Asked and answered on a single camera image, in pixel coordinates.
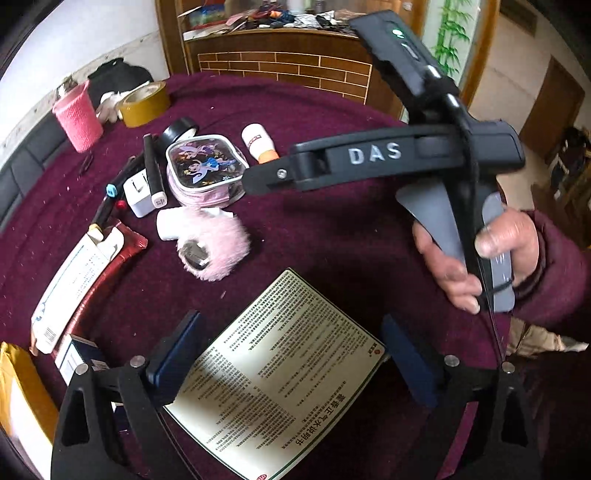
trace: fluffy pink pom-pom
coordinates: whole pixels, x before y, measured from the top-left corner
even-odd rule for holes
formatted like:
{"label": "fluffy pink pom-pom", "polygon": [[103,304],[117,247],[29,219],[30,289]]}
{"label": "fluffy pink pom-pom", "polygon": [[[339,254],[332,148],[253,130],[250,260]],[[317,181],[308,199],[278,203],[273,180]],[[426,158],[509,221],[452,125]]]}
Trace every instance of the fluffy pink pom-pom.
{"label": "fluffy pink pom-pom", "polygon": [[248,234],[237,217],[212,216],[195,209],[187,211],[183,223],[177,250],[180,252],[187,241],[197,240],[205,244],[209,254],[209,264],[203,270],[197,270],[180,257],[185,270],[201,280],[221,280],[248,254]]}

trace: pink cup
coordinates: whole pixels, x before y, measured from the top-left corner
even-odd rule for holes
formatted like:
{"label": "pink cup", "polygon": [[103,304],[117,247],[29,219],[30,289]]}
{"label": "pink cup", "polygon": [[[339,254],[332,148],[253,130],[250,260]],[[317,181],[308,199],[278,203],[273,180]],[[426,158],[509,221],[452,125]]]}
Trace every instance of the pink cup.
{"label": "pink cup", "polygon": [[87,80],[74,87],[51,109],[79,153],[88,150],[103,134],[103,126],[96,118],[87,92],[89,84]]}

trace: gray trigger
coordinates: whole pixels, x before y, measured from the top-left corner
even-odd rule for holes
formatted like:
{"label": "gray trigger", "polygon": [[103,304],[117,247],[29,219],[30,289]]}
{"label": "gray trigger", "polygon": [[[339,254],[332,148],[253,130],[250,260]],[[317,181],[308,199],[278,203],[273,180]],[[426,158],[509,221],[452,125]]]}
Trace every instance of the gray trigger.
{"label": "gray trigger", "polygon": [[396,199],[426,228],[443,253],[466,265],[452,205],[440,179],[431,177],[406,185],[396,192]]}
{"label": "gray trigger", "polygon": [[[491,223],[504,212],[500,193],[490,194],[482,205],[482,220],[485,225]],[[492,284],[495,288],[510,282],[512,278],[511,254],[506,253],[491,259]],[[515,293],[509,285],[504,290],[495,293],[495,312],[510,312],[515,306]]]}

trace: black marker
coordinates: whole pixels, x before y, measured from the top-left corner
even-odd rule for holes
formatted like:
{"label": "black marker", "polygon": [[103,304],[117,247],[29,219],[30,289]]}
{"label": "black marker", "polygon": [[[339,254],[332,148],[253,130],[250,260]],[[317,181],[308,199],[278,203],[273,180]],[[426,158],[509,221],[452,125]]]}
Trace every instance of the black marker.
{"label": "black marker", "polygon": [[150,134],[144,135],[144,163],[150,195],[152,196],[152,205],[155,208],[162,208],[166,206],[168,199],[162,185],[162,175],[160,174],[160,166],[154,149],[154,139]]}
{"label": "black marker", "polygon": [[123,184],[125,181],[141,171],[144,167],[144,154],[141,153],[136,157],[130,157],[125,166],[117,174],[117,176],[111,180],[107,185],[106,191],[109,197],[115,198],[123,191]]}
{"label": "black marker", "polygon": [[103,231],[103,228],[109,219],[109,215],[111,215],[111,211],[113,210],[116,201],[116,198],[105,195],[105,198],[103,198],[103,201],[100,203],[99,208],[97,209],[95,216],[92,218],[90,226],[88,227],[89,232],[93,228],[98,228],[100,232]]}

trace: maroon sleeve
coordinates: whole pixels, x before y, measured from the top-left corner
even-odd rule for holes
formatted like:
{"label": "maroon sleeve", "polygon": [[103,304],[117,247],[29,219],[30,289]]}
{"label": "maroon sleeve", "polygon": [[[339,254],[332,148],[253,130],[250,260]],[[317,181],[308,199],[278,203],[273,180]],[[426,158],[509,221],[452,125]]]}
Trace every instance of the maroon sleeve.
{"label": "maroon sleeve", "polygon": [[538,231],[540,260],[536,272],[515,289],[513,315],[591,342],[591,251],[581,251],[542,213],[526,213]]}

